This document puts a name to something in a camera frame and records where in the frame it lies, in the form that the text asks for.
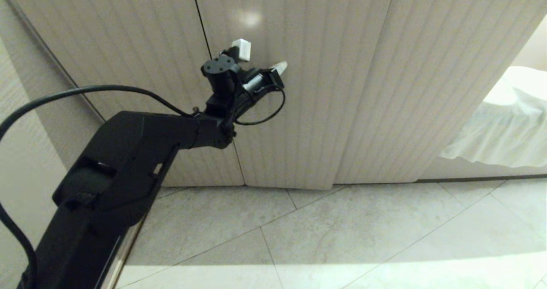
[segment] cabinet door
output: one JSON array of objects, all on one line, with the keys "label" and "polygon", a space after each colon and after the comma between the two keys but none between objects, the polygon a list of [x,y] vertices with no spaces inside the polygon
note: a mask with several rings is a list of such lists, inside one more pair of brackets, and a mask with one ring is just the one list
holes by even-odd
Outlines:
[{"label": "cabinet door", "polygon": [[[197,0],[213,55],[252,42],[248,67],[289,66],[287,102],[272,120],[237,127],[246,184],[330,189],[390,0]],[[280,104],[268,96],[242,121]]]},{"label": "cabinet door", "polygon": [[418,179],[546,12],[547,0],[392,0],[336,182]]},{"label": "cabinet door", "polygon": [[[187,112],[193,106],[205,108],[211,89],[200,67],[209,52],[194,0],[16,1],[76,85],[137,86]],[[128,92],[87,98],[104,119],[121,110],[170,112],[149,97]],[[233,145],[181,151],[164,182],[243,183]]]}]

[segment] bed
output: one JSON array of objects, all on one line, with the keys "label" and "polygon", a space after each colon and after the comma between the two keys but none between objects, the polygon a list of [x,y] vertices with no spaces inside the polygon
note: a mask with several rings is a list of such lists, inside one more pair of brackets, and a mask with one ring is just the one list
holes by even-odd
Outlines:
[{"label": "bed", "polygon": [[547,165],[547,72],[509,67],[439,155],[510,168]]}]

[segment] floor tile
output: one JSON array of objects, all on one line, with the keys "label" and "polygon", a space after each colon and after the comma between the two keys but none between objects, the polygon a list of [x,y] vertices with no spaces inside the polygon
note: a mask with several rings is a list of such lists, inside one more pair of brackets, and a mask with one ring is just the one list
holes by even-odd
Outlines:
[{"label": "floor tile", "polygon": [[284,189],[188,188],[156,200],[121,273],[127,285],[294,211]]},{"label": "floor tile", "polygon": [[282,289],[260,229],[125,289]]},{"label": "floor tile", "polygon": [[464,207],[469,207],[481,198],[495,190],[505,180],[470,181],[470,182],[441,182],[445,190],[454,196]]},{"label": "floor tile", "polygon": [[158,192],[158,196],[156,196],[156,199],[160,199],[165,196],[172,195],[176,192],[180,192],[186,188],[182,187],[172,187],[172,186],[163,186],[160,191]]},{"label": "floor tile", "polygon": [[529,289],[547,270],[545,246],[487,195],[346,289]]},{"label": "floor tile", "polygon": [[294,205],[297,208],[301,208],[309,203],[313,203],[318,199],[321,199],[325,196],[328,196],[334,192],[339,191],[341,188],[344,188],[343,184],[335,184],[330,190],[301,190],[301,189],[290,189],[289,195],[293,199]]},{"label": "floor tile", "polygon": [[547,284],[541,281],[534,289],[547,289]]},{"label": "floor tile", "polygon": [[436,183],[348,186],[262,230],[285,289],[339,289],[462,209]]},{"label": "floor tile", "polygon": [[492,195],[547,239],[547,178],[509,180]]}]

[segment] black cable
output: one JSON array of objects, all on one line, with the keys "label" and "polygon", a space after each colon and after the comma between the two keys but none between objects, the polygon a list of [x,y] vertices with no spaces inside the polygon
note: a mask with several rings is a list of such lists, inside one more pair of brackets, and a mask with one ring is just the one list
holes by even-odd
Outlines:
[{"label": "black cable", "polygon": [[271,114],[270,116],[266,117],[265,119],[262,119],[262,120],[259,120],[259,121],[254,121],[252,123],[244,123],[244,122],[240,122],[238,120],[235,120],[234,123],[235,124],[239,124],[239,125],[257,125],[257,124],[261,124],[261,123],[265,123],[266,121],[272,119],[273,117],[275,117],[277,114],[279,114],[279,112],[281,111],[281,109],[283,108],[283,106],[285,105],[285,92],[283,91],[283,89],[279,86],[275,86],[276,87],[276,90],[275,91],[279,91],[281,92],[281,94],[283,94],[283,101],[281,102],[281,105],[279,106],[279,108],[273,113]]},{"label": "black cable", "polygon": [[[12,112],[12,114],[10,114],[10,116],[8,116],[8,118],[6,118],[4,122],[0,124],[0,141],[2,141],[2,138],[4,137],[8,129],[12,126],[12,124],[14,124],[19,118],[21,118],[21,116],[25,115],[27,112],[30,112],[31,110],[39,106],[42,106],[49,102],[53,102],[55,100],[74,96],[77,94],[85,94],[87,92],[96,92],[96,91],[130,91],[130,92],[136,92],[137,94],[146,94],[147,96],[151,96],[152,98],[156,99],[158,102],[170,108],[174,112],[182,116],[192,117],[191,115],[186,114],[186,112],[183,112],[182,110],[176,108],[174,105],[170,104],[169,102],[167,102],[160,96],[156,95],[155,93],[142,88],[121,86],[121,85],[88,86],[88,87],[66,90],[63,92],[59,92],[57,94],[52,94],[46,97],[38,98],[36,100],[33,100],[21,106],[15,112]],[[0,221],[2,221],[2,223],[6,226],[6,228],[8,228],[8,230],[11,231],[11,233],[19,241],[19,243],[25,250],[25,253],[29,260],[28,273],[27,274],[23,273],[22,275],[23,287],[28,289],[35,289],[36,276],[38,273],[38,262],[36,258],[36,252],[34,248],[32,247],[32,244],[30,243],[27,236],[23,233],[23,231],[21,231],[21,229],[17,226],[17,224],[15,224],[15,222],[8,215],[8,213],[6,212],[6,210],[4,209],[1,203],[0,203]]]}]

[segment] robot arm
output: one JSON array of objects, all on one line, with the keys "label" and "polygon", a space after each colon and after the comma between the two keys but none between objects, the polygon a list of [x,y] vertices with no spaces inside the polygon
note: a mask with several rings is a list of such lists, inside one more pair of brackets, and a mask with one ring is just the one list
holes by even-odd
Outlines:
[{"label": "robot arm", "polygon": [[[237,119],[284,88],[279,71],[286,63],[244,71],[237,46],[223,53],[201,68],[213,89],[204,112],[119,112],[99,128],[53,194],[57,211],[36,250],[36,288],[99,288],[127,229],[150,210],[178,151],[224,149],[236,135]],[[18,288],[29,285],[23,279]]]}]

